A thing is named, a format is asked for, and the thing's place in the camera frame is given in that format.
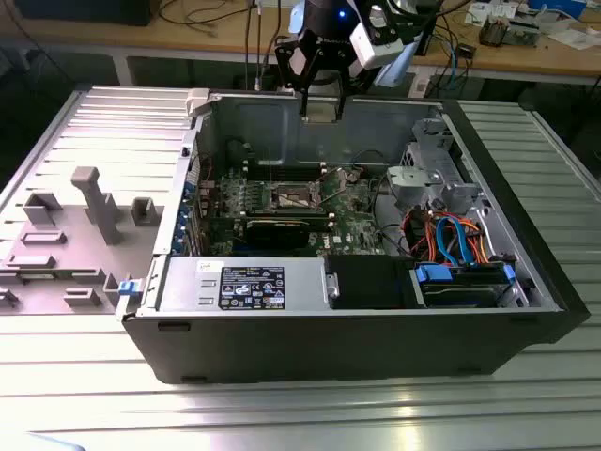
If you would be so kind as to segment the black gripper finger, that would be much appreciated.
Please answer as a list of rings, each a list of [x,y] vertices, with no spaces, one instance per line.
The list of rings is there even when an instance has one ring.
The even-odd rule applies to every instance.
[[[353,51],[339,51],[332,61],[330,77],[334,84],[335,119],[342,118],[347,98],[360,89],[362,65]]]
[[[305,117],[313,81],[313,33],[301,32],[295,38],[281,39],[275,55],[283,86],[300,94],[300,115]]]

